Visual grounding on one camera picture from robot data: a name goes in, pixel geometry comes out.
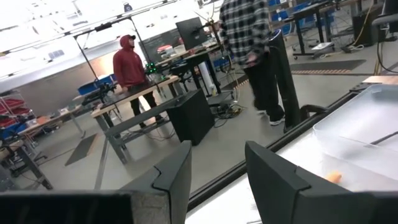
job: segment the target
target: person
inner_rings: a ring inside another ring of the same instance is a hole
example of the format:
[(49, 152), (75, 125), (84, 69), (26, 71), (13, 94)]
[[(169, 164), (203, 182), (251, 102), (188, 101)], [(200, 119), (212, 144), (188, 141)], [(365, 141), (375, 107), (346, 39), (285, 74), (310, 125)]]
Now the person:
[(267, 114), (272, 126), (284, 121), (279, 105), (276, 77), (271, 72), (267, 46), (268, 15), (266, 0), (224, 0), (220, 8), (220, 37), (249, 78), (254, 107)]
[[(113, 72), (123, 92), (137, 93), (139, 90), (148, 85), (147, 78), (144, 73), (141, 58), (134, 51), (134, 40), (136, 36), (125, 35), (120, 38), (120, 45), (122, 49), (117, 51), (113, 56)], [(144, 95), (145, 100), (151, 108), (156, 105), (153, 92)], [(131, 108), (134, 115), (141, 114), (139, 109), (138, 98), (132, 100)], [(159, 123), (163, 120), (161, 115), (157, 115), (156, 121)], [(140, 123), (141, 128), (146, 127), (145, 123)]]

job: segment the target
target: flannel shirt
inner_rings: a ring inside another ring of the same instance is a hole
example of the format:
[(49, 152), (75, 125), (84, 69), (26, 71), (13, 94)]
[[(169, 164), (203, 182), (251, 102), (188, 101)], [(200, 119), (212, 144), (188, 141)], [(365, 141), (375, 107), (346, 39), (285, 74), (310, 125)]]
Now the flannel shirt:
[(248, 67), (248, 54), (260, 57), (267, 50), (268, 23), (266, 0), (224, 0), (220, 37), (243, 68)]

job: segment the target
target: dark jeans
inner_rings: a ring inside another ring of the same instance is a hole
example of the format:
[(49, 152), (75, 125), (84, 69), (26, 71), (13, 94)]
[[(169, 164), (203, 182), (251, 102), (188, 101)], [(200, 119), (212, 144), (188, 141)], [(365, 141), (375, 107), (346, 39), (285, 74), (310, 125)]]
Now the dark jeans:
[[(137, 92), (137, 90), (139, 90), (139, 89), (142, 89), (140, 85), (138, 85), (138, 86), (130, 86), (129, 87), (129, 91), (130, 92)], [(153, 92), (147, 93), (143, 97), (148, 102), (148, 104), (149, 104), (149, 106), (151, 108), (154, 108), (155, 106), (157, 106), (155, 98), (154, 98), (154, 95), (153, 95)], [(139, 100), (138, 100), (138, 98), (130, 101), (130, 104), (131, 104), (131, 108), (132, 108), (132, 111), (134, 112), (135, 116), (141, 114), (141, 110), (139, 109)]]
[(277, 121), (285, 114), (279, 105), (276, 77), (271, 70), (271, 62), (266, 55), (257, 65), (245, 68), (244, 72), (253, 90), (254, 106), (257, 110), (267, 111), (270, 121)]

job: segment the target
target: black mat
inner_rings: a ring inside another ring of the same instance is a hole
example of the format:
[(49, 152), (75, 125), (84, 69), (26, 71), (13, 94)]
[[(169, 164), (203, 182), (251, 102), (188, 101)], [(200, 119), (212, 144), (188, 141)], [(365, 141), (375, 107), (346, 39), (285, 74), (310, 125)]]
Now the black mat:
[(87, 138), (81, 140), (79, 145), (77, 145), (76, 149), (74, 150), (74, 152), (68, 159), (67, 163), (65, 163), (65, 166), (70, 165), (74, 162), (77, 162), (80, 159), (88, 156), (94, 147), (94, 144), (97, 139), (97, 135), (98, 134), (94, 134), (90, 137), (87, 137)]
[(366, 60), (347, 60), (339, 62), (312, 62), (290, 65), (291, 71), (309, 70), (352, 70), (362, 65)]

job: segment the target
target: hood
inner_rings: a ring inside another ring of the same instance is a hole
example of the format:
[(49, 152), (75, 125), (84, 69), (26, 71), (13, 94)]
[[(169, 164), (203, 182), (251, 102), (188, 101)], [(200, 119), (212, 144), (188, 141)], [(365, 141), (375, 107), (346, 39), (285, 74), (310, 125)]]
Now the hood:
[(130, 35), (124, 35), (122, 38), (120, 38), (120, 46), (122, 46), (123, 49), (131, 49), (131, 46), (129, 44), (129, 39), (131, 38)]

